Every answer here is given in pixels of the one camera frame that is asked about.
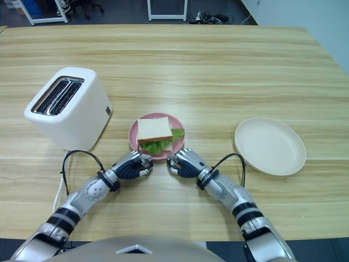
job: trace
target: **white wall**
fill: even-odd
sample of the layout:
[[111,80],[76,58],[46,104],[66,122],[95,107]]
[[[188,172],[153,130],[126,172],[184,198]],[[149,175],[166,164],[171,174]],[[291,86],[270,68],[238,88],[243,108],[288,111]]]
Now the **white wall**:
[[260,26],[305,27],[349,74],[349,0],[242,0]]

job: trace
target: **power cord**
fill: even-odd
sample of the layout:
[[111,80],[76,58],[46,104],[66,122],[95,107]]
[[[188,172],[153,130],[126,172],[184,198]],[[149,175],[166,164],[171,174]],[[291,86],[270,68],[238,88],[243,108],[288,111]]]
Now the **power cord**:
[[231,153],[231,154],[226,155],[226,156],[225,156],[224,158],[222,158],[215,166],[213,166],[209,172],[212,173],[213,170],[215,170],[215,169],[217,168],[217,166],[219,166],[222,162],[224,162],[225,160],[227,160],[228,158],[233,157],[233,156],[237,156],[237,157],[240,158],[241,165],[242,165],[242,175],[241,175],[241,184],[240,184],[240,185],[241,185],[242,187],[245,187],[246,163],[245,163],[244,158],[243,158],[240,154]]
[[68,184],[67,184],[67,178],[65,176],[65,161],[67,161],[67,159],[72,155],[72,154],[75,154],[75,153],[78,153],[78,152],[81,152],[81,153],[85,153],[85,154],[88,154],[89,156],[93,157],[93,159],[97,162],[97,164],[99,165],[100,167],[100,170],[102,172],[105,172],[105,169],[101,163],[101,161],[98,159],[98,157],[96,157],[93,153],[90,153],[90,152],[87,152],[87,151],[84,151],[84,150],[73,150],[73,151],[70,151],[69,153],[67,153],[65,156],[64,156],[64,159],[63,159],[63,164],[62,164],[62,171],[61,171],[61,174],[62,174],[62,178],[63,178],[63,181],[64,181],[64,184],[65,184],[65,189],[67,191],[67,195],[69,195],[69,190],[68,190]]
[[246,22],[247,20],[250,19],[252,13],[254,12],[255,8],[258,7],[261,4],[261,1],[258,0],[257,3],[255,4],[255,6],[252,8],[249,17],[247,17],[244,21],[242,21],[242,23],[240,24],[241,26],[244,24],[244,22]]
[[[68,153],[69,153],[69,150],[66,150],[63,159],[67,156]],[[67,165],[68,165],[67,163],[64,165],[64,172],[67,169]],[[58,199],[59,199],[59,196],[61,195],[61,192],[62,192],[63,183],[64,183],[64,180],[63,180],[63,176],[62,176],[61,181],[60,181],[59,186],[58,186],[58,191],[57,191],[55,200],[53,201],[52,213],[55,213],[57,210]]]

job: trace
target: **plate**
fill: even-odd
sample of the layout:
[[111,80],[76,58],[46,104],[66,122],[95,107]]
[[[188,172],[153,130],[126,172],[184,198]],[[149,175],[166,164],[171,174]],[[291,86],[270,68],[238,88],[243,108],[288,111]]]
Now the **plate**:
[[[152,114],[148,114],[145,116],[142,116],[140,118],[160,118],[160,117],[165,117],[167,116],[169,118],[169,123],[171,125],[171,128],[175,129],[175,128],[183,128],[182,124],[180,123],[180,121],[178,119],[176,119],[174,116],[171,116],[169,114],[165,114],[165,113],[152,113]],[[129,130],[129,143],[130,143],[130,147],[133,150],[139,150],[139,144],[137,142],[137,133],[138,133],[138,123],[137,121],[134,122]],[[179,139],[177,142],[172,143],[172,154],[177,153],[179,150],[181,150],[181,148],[184,145],[184,137],[182,137],[181,139]],[[149,154],[147,151],[145,150],[139,150],[142,153],[145,154]],[[162,154],[156,154],[156,155],[152,155],[153,160],[160,160],[160,159],[165,159],[167,157],[167,155],[169,154],[168,151],[163,152]]]
[[288,176],[305,164],[305,146],[287,125],[266,117],[243,121],[235,131],[235,146],[246,162],[260,172]]

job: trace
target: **wooden table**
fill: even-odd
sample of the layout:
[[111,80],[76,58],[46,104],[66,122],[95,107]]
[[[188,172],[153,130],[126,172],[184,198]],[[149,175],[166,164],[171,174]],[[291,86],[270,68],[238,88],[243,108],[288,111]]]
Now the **wooden table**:
[[[0,46],[0,237],[27,238],[52,212],[64,151],[23,116],[28,102],[66,66],[94,69],[114,106],[92,150],[105,166],[129,151],[140,116],[166,112],[186,129],[185,146],[209,165],[233,152],[238,124],[276,118],[303,139],[297,174],[247,168],[246,187],[287,240],[349,236],[349,77],[301,28],[257,26],[47,26],[8,28]],[[71,190],[98,171],[72,158]],[[240,163],[220,171],[240,181]],[[232,215],[164,161],[122,183],[91,209],[73,240],[129,234],[241,240]]]

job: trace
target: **sandwich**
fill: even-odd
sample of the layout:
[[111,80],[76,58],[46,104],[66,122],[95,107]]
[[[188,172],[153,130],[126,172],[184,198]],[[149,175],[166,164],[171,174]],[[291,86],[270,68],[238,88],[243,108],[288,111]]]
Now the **sandwich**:
[[184,129],[171,129],[169,118],[138,119],[137,142],[149,154],[172,152],[172,143],[184,136]]

